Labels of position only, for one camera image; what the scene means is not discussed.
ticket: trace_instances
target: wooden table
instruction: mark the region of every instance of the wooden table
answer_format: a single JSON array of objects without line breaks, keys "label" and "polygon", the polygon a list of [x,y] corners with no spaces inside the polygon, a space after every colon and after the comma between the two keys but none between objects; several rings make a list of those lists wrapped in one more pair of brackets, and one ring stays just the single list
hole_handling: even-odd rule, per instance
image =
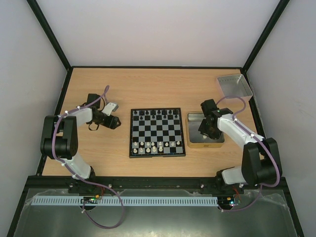
[{"label": "wooden table", "polygon": [[[78,128],[79,152],[97,176],[212,177],[218,170],[241,165],[242,151],[228,137],[221,148],[192,149],[187,146],[185,117],[201,111],[207,99],[219,100],[218,76],[239,74],[237,69],[109,69],[74,68],[62,112],[84,103],[88,93],[102,94],[106,85],[109,101],[117,102],[113,113],[122,125],[115,130],[100,126]],[[130,110],[180,107],[186,145],[185,157],[129,158]],[[222,102],[233,112],[241,103]],[[250,107],[238,118],[255,131]],[[55,160],[47,159],[43,175],[69,175]]]}]

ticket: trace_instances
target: wall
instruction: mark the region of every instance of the wall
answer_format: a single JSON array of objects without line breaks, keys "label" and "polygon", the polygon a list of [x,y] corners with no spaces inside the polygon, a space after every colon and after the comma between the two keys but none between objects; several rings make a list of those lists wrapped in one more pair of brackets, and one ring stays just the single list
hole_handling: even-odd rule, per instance
[{"label": "wall", "polygon": [[248,72],[307,237],[315,236],[316,1],[292,0]]},{"label": "wall", "polygon": [[43,119],[66,70],[25,0],[0,1],[0,236],[40,159]]},{"label": "wall", "polygon": [[71,65],[240,66],[279,0],[38,0]]}]

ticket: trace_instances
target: purple cable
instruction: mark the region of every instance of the purple cable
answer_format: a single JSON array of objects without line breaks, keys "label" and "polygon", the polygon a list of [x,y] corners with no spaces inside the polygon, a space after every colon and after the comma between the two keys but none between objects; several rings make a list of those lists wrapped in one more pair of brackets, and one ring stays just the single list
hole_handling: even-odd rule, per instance
[{"label": "purple cable", "polygon": [[91,105],[93,105],[93,104],[95,104],[96,102],[98,102],[99,100],[101,100],[102,98],[105,99],[106,104],[107,104],[107,103],[108,103],[108,100],[107,100],[107,98],[106,98],[106,93],[108,92],[109,88],[110,88],[110,86],[107,85],[107,86],[105,87],[105,90],[104,90],[103,94],[102,94],[98,99],[96,99],[95,101],[91,102],[90,104],[85,105],[85,106],[83,106],[83,107],[77,107],[77,108],[75,108],[75,109],[73,109],[73,110],[70,110],[70,111],[68,111],[67,113],[64,113],[63,115],[61,115],[61,116],[59,117],[59,119],[58,119],[56,125],[55,125],[55,129],[54,129],[54,133],[53,133],[53,139],[52,139],[52,154],[53,154],[54,159],[57,160],[57,161],[59,161],[59,162],[61,162],[61,163],[69,170],[69,172],[70,172],[72,175],[76,176],[79,180],[81,180],[81,181],[83,181],[83,182],[85,182],[85,183],[87,183],[87,184],[92,184],[92,185],[101,186],[101,187],[103,187],[103,188],[106,188],[106,189],[110,190],[113,194],[115,194],[115,195],[118,197],[119,202],[120,202],[120,204],[121,204],[121,206],[122,206],[122,215],[121,215],[121,218],[119,219],[119,221],[118,221],[115,225],[109,226],[109,227],[108,227],[108,226],[102,226],[102,225],[98,224],[97,222],[95,222],[95,221],[90,217],[90,215],[86,212],[86,210],[84,209],[84,206],[85,206],[86,202],[83,203],[83,205],[82,205],[82,210],[83,210],[83,212],[86,214],[86,216],[89,218],[89,220],[90,220],[94,225],[96,225],[97,227],[100,227],[100,228],[102,228],[102,229],[113,229],[113,228],[116,228],[117,226],[119,226],[119,225],[123,222],[125,209],[124,209],[124,205],[123,205],[122,199],[120,198],[119,194],[118,194],[116,191],[114,191],[113,189],[111,189],[110,187],[105,186],[105,185],[103,185],[103,184],[98,184],[98,183],[94,183],[94,182],[90,182],[90,181],[84,180],[82,177],[80,177],[79,175],[77,175],[77,174],[69,167],[69,165],[66,164],[66,162],[65,162],[64,160],[62,160],[62,159],[60,159],[60,158],[57,157],[56,152],[55,152],[55,142],[56,142],[56,135],[57,135],[58,127],[59,127],[59,124],[60,124],[61,120],[63,119],[63,117],[68,116],[68,115],[70,115],[70,114],[72,114],[72,113],[74,113],[74,112],[76,112],[76,111],[78,111],[78,110],[88,108],[88,107],[90,107]]},{"label": "purple cable", "polygon": [[[239,114],[239,113],[241,113],[241,112],[243,112],[243,111],[246,109],[246,102],[245,102],[244,99],[242,99],[242,98],[239,97],[239,96],[224,96],[223,98],[221,98],[221,99],[216,103],[216,105],[218,105],[222,100],[224,100],[224,99],[226,99],[226,98],[230,98],[230,99],[232,99],[232,98],[237,98],[237,99],[241,100],[242,103],[243,103],[243,108],[233,114],[233,120],[235,120],[236,115]],[[235,123],[240,129],[242,129],[245,133],[247,133],[249,136],[251,136],[251,132],[250,132],[247,128],[245,128],[244,126],[242,126],[238,121],[234,121],[234,123]],[[220,206],[218,206],[219,209],[220,209],[222,212],[242,211],[242,210],[245,210],[245,209],[251,207],[251,206],[258,200],[258,198],[259,198],[259,196],[260,196],[260,194],[261,194],[262,186],[263,186],[263,185],[266,186],[266,187],[275,187],[275,186],[277,186],[277,185],[279,184],[279,182],[280,182],[280,172],[279,172],[279,170],[278,170],[277,163],[276,163],[275,159],[274,159],[273,156],[271,155],[271,153],[270,153],[270,151],[268,150],[268,148],[263,144],[263,142],[259,140],[259,138],[257,138],[256,136],[253,136],[253,138],[259,143],[259,145],[263,148],[263,150],[265,150],[265,152],[268,154],[268,157],[270,158],[270,160],[271,160],[271,162],[272,162],[272,164],[273,164],[273,166],[274,166],[274,168],[275,168],[275,170],[276,170],[276,182],[275,182],[274,184],[265,184],[265,183],[260,184],[258,196],[257,196],[257,197],[255,198],[255,200],[254,200],[251,204],[249,204],[248,206],[243,207],[243,208],[241,208],[241,209],[237,209],[237,210],[223,210]]]}]

